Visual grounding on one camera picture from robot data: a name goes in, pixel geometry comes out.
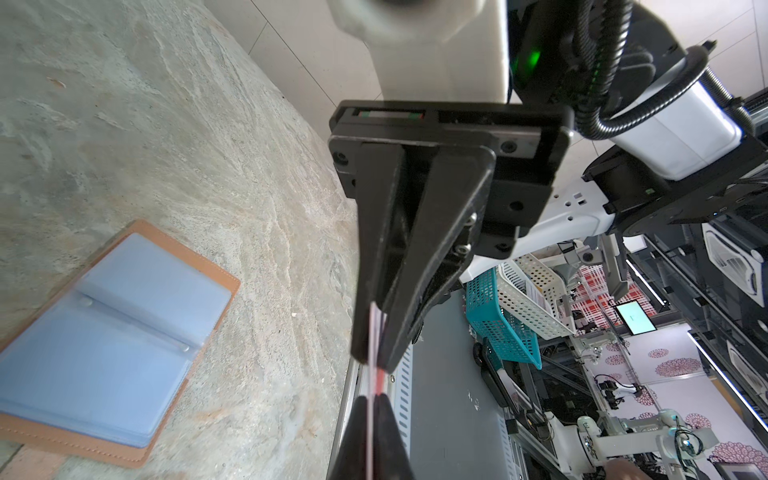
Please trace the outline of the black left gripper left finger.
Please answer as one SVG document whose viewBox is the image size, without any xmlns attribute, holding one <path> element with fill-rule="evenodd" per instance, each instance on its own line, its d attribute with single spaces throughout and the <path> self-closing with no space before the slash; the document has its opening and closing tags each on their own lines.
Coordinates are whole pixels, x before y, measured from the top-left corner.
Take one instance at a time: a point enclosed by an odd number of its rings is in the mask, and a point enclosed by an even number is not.
<svg viewBox="0 0 768 480">
<path fill-rule="evenodd" d="M 331 464 L 330 480 L 363 480 L 366 473 L 366 410 L 367 398 L 359 396 L 352 409 L 335 459 Z"/>
</svg>

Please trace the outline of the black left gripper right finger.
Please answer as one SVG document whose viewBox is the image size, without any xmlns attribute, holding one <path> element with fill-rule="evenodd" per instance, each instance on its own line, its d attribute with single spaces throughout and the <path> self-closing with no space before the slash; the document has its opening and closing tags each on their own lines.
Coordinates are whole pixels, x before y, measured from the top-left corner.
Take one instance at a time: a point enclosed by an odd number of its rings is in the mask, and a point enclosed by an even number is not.
<svg viewBox="0 0 768 480">
<path fill-rule="evenodd" d="M 394 411 L 385 394 L 373 403 L 373 478 L 414 480 Z"/>
</svg>

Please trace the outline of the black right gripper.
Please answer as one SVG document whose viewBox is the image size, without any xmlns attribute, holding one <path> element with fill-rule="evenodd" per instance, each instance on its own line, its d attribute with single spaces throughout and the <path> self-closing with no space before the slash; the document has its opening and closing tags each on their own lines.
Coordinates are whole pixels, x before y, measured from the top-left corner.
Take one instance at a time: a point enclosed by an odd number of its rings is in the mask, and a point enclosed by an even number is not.
<svg viewBox="0 0 768 480">
<path fill-rule="evenodd" d="M 573 123 L 570 108 L 554 105 L 339 104 L 329 149 L 358 213 L 353 358 L 395 369 L 422 294 L 491 179 L 471 252 L 507 259 L 521 248 L 548 202 Z"/>
</svg>

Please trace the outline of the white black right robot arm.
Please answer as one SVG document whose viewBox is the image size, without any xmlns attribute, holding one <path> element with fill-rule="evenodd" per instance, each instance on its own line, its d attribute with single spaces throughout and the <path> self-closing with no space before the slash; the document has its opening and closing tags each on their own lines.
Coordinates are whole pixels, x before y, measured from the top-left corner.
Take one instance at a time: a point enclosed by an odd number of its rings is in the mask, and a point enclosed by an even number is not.
<svg viewBox="0 0 768 480">
<path fill-rule="evenodd" d="M 545 246 L 701 223 L 751 188 L 743 102 L 634 1 L 333 1 L 378 101 L 329 150 L 357 205 L 350 354 L 393 371 L 457 283 Z"/>
</svg>

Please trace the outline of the operator hand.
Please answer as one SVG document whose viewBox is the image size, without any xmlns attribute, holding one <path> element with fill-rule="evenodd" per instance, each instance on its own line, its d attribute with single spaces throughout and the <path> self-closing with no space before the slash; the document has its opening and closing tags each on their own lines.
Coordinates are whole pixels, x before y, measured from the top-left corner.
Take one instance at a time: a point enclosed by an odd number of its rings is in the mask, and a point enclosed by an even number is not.
<svg viewBox="0 0 768 480">
<path fill-rule="evenodd" d="M 626 459 L 611 459 L 604 465 L 606 480 L 651 480 L 635 463 Z"/>
</svg>

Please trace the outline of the pink red credit card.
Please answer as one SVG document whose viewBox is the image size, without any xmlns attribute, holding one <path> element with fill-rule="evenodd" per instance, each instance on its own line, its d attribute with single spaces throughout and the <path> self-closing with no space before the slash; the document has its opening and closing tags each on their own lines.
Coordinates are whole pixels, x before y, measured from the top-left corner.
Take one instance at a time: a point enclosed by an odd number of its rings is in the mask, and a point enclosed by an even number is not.
<svg viewBox="0 0 768 480">
<path fill-rule="evenodd" d="M 369 305 L 367 347 L 367 410 L 366 410 L 366 480 L 374 479 L 375 400 L 381 392 L 380 369 L 377 365 L 380 331 L 385 318 L 375 301 Z"/>
</svg>

